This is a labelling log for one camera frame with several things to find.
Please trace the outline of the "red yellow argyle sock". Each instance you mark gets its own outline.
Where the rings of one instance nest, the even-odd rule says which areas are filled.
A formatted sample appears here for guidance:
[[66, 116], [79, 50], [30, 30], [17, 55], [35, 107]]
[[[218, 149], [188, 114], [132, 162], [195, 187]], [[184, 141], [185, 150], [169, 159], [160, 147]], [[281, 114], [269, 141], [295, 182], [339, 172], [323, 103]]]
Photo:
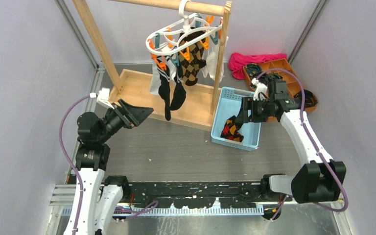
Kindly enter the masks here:
[[242, 128], [243, 124], [237, 123], [235, 120], [236, 116], [231, 116], [226, 120], [220, 137], [231, 141], [242, 142], [244, 136], [239, 133], [239, 130]]

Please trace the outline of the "white clip sock hanger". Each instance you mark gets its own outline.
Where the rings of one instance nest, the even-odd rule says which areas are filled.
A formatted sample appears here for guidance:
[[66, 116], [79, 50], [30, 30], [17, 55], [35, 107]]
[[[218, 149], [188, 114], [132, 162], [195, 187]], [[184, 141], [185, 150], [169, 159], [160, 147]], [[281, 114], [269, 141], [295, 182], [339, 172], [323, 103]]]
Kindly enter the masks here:
[[180, 58], [189, 61], [194, 52], [189, 48], [199, 42], [204, 49], [209, 49], [210, 41], [214, 44], [220, 39], [223, 20], [213, 26], [214, 16], [203, 19], [200, 14], [185, 14], [187, 0], [182, 0], [178, 7], [180, 20], [151, 33], [146, 39], [146, 47], [156, 66], [162, 71], [168, 70], [167, 61], [179, 66]]

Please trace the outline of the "black sock white stripes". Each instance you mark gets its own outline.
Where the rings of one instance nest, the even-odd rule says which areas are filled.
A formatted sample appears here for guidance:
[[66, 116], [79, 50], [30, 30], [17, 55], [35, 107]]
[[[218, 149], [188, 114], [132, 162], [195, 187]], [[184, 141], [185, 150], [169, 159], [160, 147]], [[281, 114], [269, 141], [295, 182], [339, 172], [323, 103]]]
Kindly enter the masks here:
[[186, 91], [184, 89], [184, 86], [181, 82], [177, 83], [174, 89], [173, 99], [170, 104], [170, 110], [176, 111], [180, 109], [183, 103], [185, 102], [185, 99], [186, 99]]

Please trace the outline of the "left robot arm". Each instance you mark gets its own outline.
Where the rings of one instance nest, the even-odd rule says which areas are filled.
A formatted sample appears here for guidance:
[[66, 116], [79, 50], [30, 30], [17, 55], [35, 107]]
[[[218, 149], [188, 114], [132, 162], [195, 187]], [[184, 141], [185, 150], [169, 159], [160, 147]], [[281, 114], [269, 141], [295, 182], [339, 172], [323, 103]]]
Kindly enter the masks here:
[[120, 99], [103, 118], [85, 112], [77, 119], [79, 147], [71, 168], [76, 188], [66, 235], [104, 235], [117, 204], [131, 195], [125, 176], [105, 176], [110, 148], [106, 141], [120, 129], [141, 125], [154, 111], [151, 107], [133, 106]]

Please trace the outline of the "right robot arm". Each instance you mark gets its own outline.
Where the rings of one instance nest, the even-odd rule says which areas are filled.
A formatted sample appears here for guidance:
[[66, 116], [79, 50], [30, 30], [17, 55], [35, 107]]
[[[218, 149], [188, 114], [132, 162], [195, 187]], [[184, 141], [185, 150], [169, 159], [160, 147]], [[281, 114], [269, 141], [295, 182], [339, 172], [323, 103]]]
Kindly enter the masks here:
[[300, 159], [301, 168], [294, 176], [265, 174], [260, 195], [266, 201], [279, 193], [292, 196], [297, 203], [322, 203], [338, 200], [343, 195], [346, 175], [343, 162], [335, 161], [323, 148], [310, 126], [307, 113], [301, 109], [304, 101], [291, 97], [286, 82], [273, 81], [268, 86], [268, 97], [260, 93], [243, 97], [238, 124], [262, 123], [275, 117], [290, 136]]

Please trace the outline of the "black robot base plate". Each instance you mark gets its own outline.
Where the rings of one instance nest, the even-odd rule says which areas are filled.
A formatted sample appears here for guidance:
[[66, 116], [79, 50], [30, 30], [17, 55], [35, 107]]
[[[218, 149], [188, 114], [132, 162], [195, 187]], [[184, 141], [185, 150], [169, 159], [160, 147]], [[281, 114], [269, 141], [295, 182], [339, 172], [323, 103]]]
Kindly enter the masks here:
[[132, 182], [120, 205], [143, 216], [261, 215], [277, 219], [283, 193], [271, 192], [259, 181]]

